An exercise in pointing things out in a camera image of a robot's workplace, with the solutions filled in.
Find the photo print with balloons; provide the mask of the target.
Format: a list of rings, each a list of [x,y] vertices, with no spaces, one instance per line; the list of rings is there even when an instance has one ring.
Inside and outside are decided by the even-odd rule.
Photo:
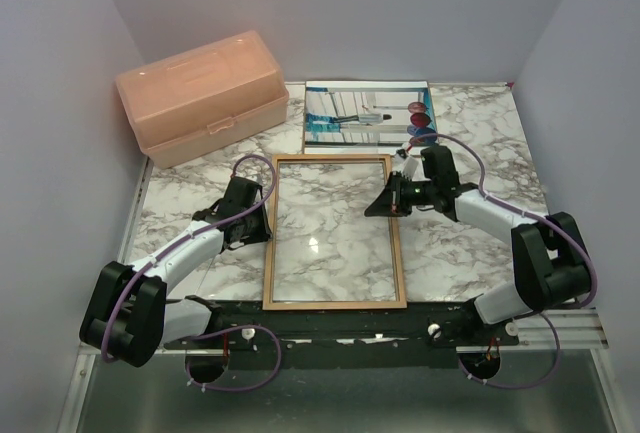
[[[437,132],[425,81],[309,81],[305,85],[303,148],[389,151]]]

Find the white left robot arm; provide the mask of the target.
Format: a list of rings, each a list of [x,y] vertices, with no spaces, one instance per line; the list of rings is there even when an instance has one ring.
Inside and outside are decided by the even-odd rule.
[[[141,367],[165,343],[189,337],[201,348],[222,333],[212,303],[196,296],[168,299],[201,264],[239,246],[268,242],[265,202],[273,190],[238,176],[222,198],[192,215],[178,236],[131,264],[111,261],[99,275],[82,320],[80,340],[107,363]]]

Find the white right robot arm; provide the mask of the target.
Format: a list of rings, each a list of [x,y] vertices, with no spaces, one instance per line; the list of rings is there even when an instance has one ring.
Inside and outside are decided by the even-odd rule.
[[[579,229],[564,212],[540,216],[523,211],[461,183],[451,151],[433,145],[420,152],[425,179],[415,181],[393,171],[366,217],[400,218],[431,207],[449,220],[478,228],[511,248],[513,279],[463,304],[457,334],[480,345],[496,333],[496,324],[542,313],[595,291]]]

